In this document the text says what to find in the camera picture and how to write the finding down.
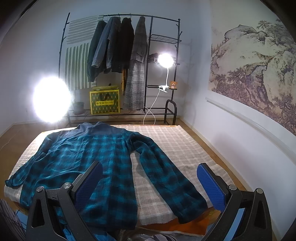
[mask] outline glowing lamp head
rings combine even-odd
[[[169,68],[174,64],[174,60],[168,53],[164,53],[158,56],[158,63],[165,68]]]
[[[53,123],[67,112],[71,104],[71,94],[63,80],[47,77],[35,87],[33,104],[40,119]]]

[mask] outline plaid shirt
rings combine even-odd
[[[88,225],[105,230],[134,229],[137,201],[132,151],[140,154],[148,178],[180,223],[190,222],[205,211],[205,199],[151,138],[101,122],[49,134],[37,153],[5,183],[8,187],[23,184],[20,203],[29,208],[38,186],[60,188],[98,160],[103,177],[80,211],[81,217]],[[57,214],[63,217],[61,210]]]

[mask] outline metal screw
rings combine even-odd
[[[42,186],[39,186],[39,187],[36,188],[36,191],[37,192],[41,192],[42,190],[43,190],[43,187]]]
[[[235,191],[237,189],[237,187],[235,185],[231,184],[231,185],[229,185],[229,189],[231,191]]]
[[[262,194],[263,190],[261,188],[257,188],[257,193]]]
[[[65,183],[65,184],[63,185],[63,187],[64,187],[65,189],[68,189],[68,188],[71,187],[71,183]]]

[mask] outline black metal rack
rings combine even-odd
[[[66,37],[64,37],[65,35],[65,30],[66,30],[66,26],[67,24],[69,24],[68,19],[69,19],[69,15],[67,17],[66,23],[65,23],[65,27],[64,27],[64,31],[63,31],[63,35],[62,35],[62,41],[61,41],[61,48],[60,48],[60,53],[59,53],[59,77],[60,77],[60,64],[61,64],[61,53],[62,53],[62,45],[63,45],[63,41]],[[174,44],[176,47],[176,64],[175,64],[175,73],[174,73],[174,81],[176,81],[176,74],[177,74],[177,66],[179,65],[178,63],[178,54],[179,54],[179,43],[182,41],[180,40],[180,35],[182,34],[182,32],[180,32],[180,19],[178,20],[174,20],[174,19],[169,19],[169,18],[163,18],[163,17],[157,17],[157,16],[152,16],[152,15],[143,15],[143,14],[108,14],[108,15],[104,15],[104,17],[111,17],[111,16],[144,16],[144,17],[150,17],[151,18],[151,22],[150,22],[150,31],[149,31],[149,40],[148,40],[148,50],[147,50],[147,60],[146,60],[146,73],[145,73],[145,94],[144,94],[144,106],[146,106],[146,98],[147,98],[147,88],[158,88],[158,85],[148,85],[148,66],[149,66],[149,62],[148,62],[148,57],[150,55],[150,44],[151,41],[153,42],[162,42],[162,43],[168,43],[168,44]],[[163,36],[163,35],[158,35],[158,34],[152,34],[152,25],[153,25],[153,19],[154,18],[158,18],[158,19],[164,19],[164,20],[168,20],[168,21],[173,21],[176,22],[176,26],[178,27],[178,38],[172,38],[169,36]],[[177,117],[177,105],[176,103],[173,101],[173,96],[174,96],[174,91],[177,89],[171,89],[169,88],[169,90],[172,91],[172,95],[171,95],[171,99],[168,99],[166,101],[165,107],[153,107],[151,108],[151,112],[147,112],[147,110],[145,108],[140,109],[140,110],[135,110],[135,111],[126,111],[126,110],[120,110],[120,113],[118,114],[97,114],[97,115],[92,115],[90,113],[90,110],[86,110],[84,114],[81,115],[75,115],[73,114],[73,111],[70,110],[67,112],[66,117],[68,118],[68,122],[69,125],[72,125],[71,122],[71,118],[73,117],[84,117],[84,119],[86,117],[98,117],[98,116],[135,116],[135,115],[163,115],[164,119],[163,120],[156,120],[156,122],[158,121],[163,121],[164,123],[168,124],[167,122],[167,115],[173,115],[173,125],[175,125],[176,123],[176,117]],[[172,103],[174,106],[174,111],[170,110],[168,108],[168,104]],[[103,122],[116,122],[116,119],[112,120],[112,121],[103,121]]]

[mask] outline bed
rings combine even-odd
[[[228,184],[233,181],[227,172],[216,164],[202,147],[185,131],[181,126],[143,126],[143,125],[114,125],[118,128],[125,128],[129,131],[137,131],[145,136],[152,138],[156,144],[165,152],[184,176],[191,181],[197,191],[205,198],[208,207],[212,204],[202,188],[196,176],[198,164],[205,162]],[[39,134],[26,148],[19,158],[11,175],[13,175],[23,164],[25,164],[38,150],[44,138],[52,133],[61,130],[46,131]],[[138,153],[131,154],[133,181],[138,203],[138,225],[151,223],[166,223],[176,218],[169,206],[156,191],[148,177],[146,176],[141,164],[138,161]],[[19,203],[22,186],[17,189],[4,187],[4,195],[12,201]]]

